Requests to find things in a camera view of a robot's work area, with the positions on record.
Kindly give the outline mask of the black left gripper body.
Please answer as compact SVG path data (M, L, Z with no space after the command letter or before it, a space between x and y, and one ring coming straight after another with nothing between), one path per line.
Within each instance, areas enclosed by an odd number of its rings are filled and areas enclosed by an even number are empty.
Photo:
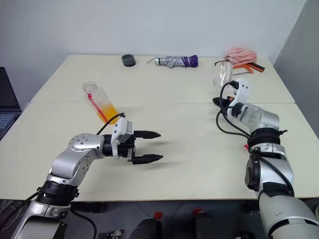
M125 142L118 145L118 156L126 158L129 162L135 163L135 140L131 135Z

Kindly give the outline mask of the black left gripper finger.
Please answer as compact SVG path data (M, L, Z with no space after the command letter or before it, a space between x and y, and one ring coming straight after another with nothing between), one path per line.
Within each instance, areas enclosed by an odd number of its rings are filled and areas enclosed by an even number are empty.
M132 158L132 164L138 165L138 164L148 164L155 161L158 161L163 158L163 155L158 154L145 154L143 156L134 156Z
M153 138L161 137L161 134L154 131L149 131L149 130L135 130L134 137L143 138L143 139L153 139Z

